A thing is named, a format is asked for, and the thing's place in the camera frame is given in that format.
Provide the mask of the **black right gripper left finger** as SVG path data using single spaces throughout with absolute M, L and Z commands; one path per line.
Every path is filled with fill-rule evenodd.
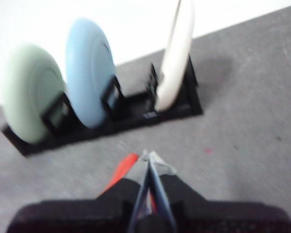
M 103 192 L 97 197 L 102 217 L 102 233 L 132 233 L 148 188 L 148 160 L 136 153 L 127 154 L 114 170 Z

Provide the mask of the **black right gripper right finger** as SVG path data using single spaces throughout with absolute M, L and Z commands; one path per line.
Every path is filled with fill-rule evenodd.
M 188 186 L 176 169 L 156 152 L 149 153 L 150 190 L 156 212 L 171 226 L 171 232 L 187 230 L 188 208 L 207 200 Z

